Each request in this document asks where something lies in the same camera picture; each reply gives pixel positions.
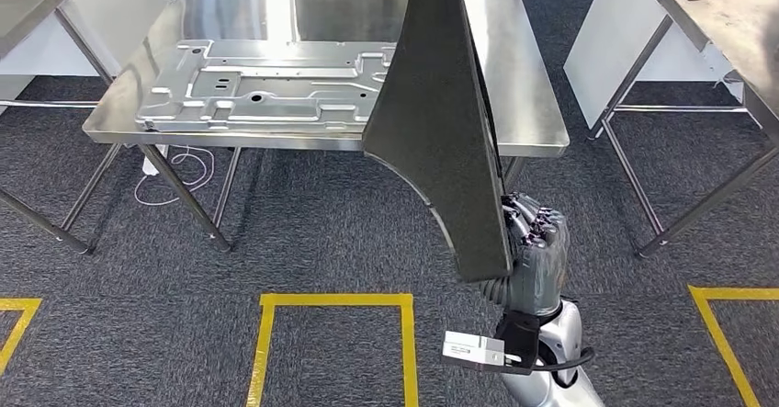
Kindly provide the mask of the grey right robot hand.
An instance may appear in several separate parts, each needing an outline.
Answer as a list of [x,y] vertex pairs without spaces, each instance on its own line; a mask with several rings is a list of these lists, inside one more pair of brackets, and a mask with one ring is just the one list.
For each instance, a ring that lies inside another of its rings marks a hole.
[[507,306],[512,311],[548,316],[560,306],[570,246],[568,220],[525,193],[511,193],[502,201],[510,213],[516,247]]

